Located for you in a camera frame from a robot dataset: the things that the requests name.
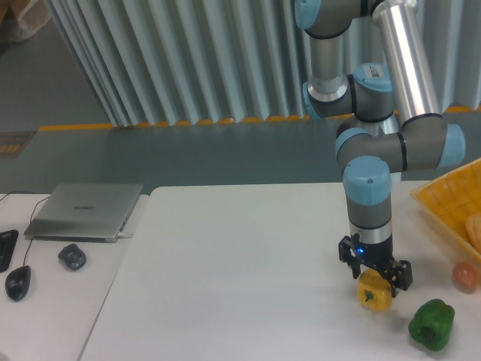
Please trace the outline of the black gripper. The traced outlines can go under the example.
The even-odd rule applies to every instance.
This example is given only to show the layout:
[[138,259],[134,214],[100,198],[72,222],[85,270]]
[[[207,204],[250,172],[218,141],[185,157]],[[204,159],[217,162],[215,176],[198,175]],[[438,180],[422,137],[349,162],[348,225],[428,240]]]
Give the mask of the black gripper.
[[406,291],[412,284],[412,267],[407,260],[395,260],[392,236],[376,244],[360,241],[359,234],[344,236],[338,244],[339,260],[348,265],[352,276],[357,279],[361,274],[361,265],[380,273],[390,285],[391,297],[400,291]]

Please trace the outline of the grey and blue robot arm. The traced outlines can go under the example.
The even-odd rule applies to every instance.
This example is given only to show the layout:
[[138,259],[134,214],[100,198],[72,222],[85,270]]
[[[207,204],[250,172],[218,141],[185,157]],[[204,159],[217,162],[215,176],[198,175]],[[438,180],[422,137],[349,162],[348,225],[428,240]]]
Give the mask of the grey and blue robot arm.
[[[392,254],[392,175],[457,165],[465,155],[463,131],[441,114],[416,9],[415,1],[294,3],[295,22],[311,46],[305,110],[316,120],[349,115],[335,142],[349,218],[340,261],[354,278],[362,267],[373,269],[392,295],[413,279],[410,263]],[[342,37],[362,17],[379,29],[386,63],[365,63],[347,74]]]

